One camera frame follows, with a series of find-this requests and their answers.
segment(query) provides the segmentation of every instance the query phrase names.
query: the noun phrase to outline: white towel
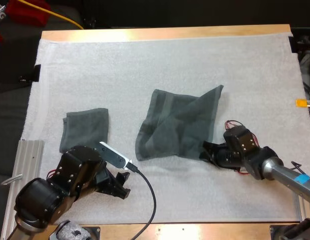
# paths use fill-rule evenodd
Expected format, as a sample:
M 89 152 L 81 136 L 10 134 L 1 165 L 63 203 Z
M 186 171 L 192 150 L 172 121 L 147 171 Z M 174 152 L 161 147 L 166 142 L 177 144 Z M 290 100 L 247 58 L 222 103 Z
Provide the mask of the white towel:
M 305 94 L 288 35 L 116 43 L 41 40 L 40 82 L 33 84 L 23 133 L 24 139 L 45 141 L 41 177 L 60 160 L 66 113 L 107 108 L 108 144 L 132 158 L 154 188 L 154 222 L 298 220 L 295 195 L 277 182 L 175 156 L 138 162 L 134 153 L 154 89 L 201 96 L 224 85 L 213 141 L 224 142 L 224 122 L 238 120 L 286 166 L 296 161 L 310 174 L 310 120 L 307 109 L 295 107 L 295 99 Z M 131 174 L 125 187 L 131 189 L 127 199 L 94 193 L 76 202 L 60 221 L 145 223 L 152 211 L 146 183 Z

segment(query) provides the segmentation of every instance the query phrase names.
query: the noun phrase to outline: folded gray towel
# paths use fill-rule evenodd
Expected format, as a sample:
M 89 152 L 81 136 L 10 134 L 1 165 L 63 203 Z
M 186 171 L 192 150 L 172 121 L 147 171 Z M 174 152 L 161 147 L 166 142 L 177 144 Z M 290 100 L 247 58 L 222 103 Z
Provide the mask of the folded gray towel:
M 108 109 L 96 108 L 87 111 L 68 112 L 64 118 L 64 132 L 61 138 L 61 153 L 74 146 L 96 148 L 98 143 L 108 139 Z
M 212 141 L 223 86 L 201 97 L 154 90 L 136 139 L 139 161 L 177 155 L 199 159 L 203 141 Z

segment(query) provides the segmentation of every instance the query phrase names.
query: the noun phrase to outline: wooden table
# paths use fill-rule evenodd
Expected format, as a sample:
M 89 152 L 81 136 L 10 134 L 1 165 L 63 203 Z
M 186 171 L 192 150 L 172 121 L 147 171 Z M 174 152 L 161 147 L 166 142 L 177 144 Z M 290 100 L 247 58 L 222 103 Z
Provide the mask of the wooden table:
M 64 42 L 128 42 L 138 40 L 248 36 L 290 32 L 287 24 L 208 26 L 145 29 L 103 29 L 44 31 L 42 38 Z M 151 224 L 138 238 L 141 240 L 269 240 L 270 223 L 166 223 Z M 128 240 L 143 224 L 104 224 L 102 240 Z M 56 226 L 51 225 L 34 240 L 47 240 Z

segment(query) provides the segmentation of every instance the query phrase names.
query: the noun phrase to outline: black wire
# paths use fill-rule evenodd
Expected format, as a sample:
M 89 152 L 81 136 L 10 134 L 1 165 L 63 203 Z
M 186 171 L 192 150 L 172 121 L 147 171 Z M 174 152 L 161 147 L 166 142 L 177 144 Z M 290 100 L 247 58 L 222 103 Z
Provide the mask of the black wire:
M 149 221 L 146 223 L 146 225 L 131 239 L 131 240 L 135 240 L 137 237 L 139 237 L 140 234 L 143 233 L 143 231 L 150 225 L 151 221 L 153 220 L 154 216 L 155 216 L 155 213 L 156 213 L 156 197 L 155 197 L 155 193 L 154 193 L 154 190 L 153 188 L 151 187 L 150 185 L 150 182 L 148 181 L 148 179 L 137 169 L 135 171 L 136 173 L 138 173 L 144 180 L 145 182 L 147 183 L 150 191 L 151 191 L 151 195 L 153 196 L 153 200 L 154 200 L 154 209 L 153 209 L 153 213 L 151 214 L 151 217 L 149 219 Z
M 300 169 L 300 167 L 301 167 L 301 164 L 299 164 L 299 163 L 296 163 L 296 162 L 294 162 L 294 161 L 291 161 L 291 164 L 293 164 L 294 165 L 294 167 L 293 168 L 291 168 L 291 170 L 295 170 L 295 169 L 297 169 L 301 174 L 306 174 L 302 169 Z

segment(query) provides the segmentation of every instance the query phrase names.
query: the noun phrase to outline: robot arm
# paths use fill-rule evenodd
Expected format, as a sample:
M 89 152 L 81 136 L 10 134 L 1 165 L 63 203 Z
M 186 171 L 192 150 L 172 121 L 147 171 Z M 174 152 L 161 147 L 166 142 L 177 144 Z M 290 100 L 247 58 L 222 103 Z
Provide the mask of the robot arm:
M 64 153 L 55 173 L 36 178 L 23 187 L 16 198 L 17 227 L 9 240 L 31 240 L 68 211 L 78 199 L 100 192 L 125 199 L 130 190 L 123 188 L 128 172 L 114 177 L 99 153 L 76 146 Z
M 200 158 L 220 168 L 246 170 L 257 180 L 277 180 L 310 202 L 310 177 L 284 167 L 277 154 L 258 145 L 256 137 L 245 126 L 226 129 L 225 143 L 204 142 Z

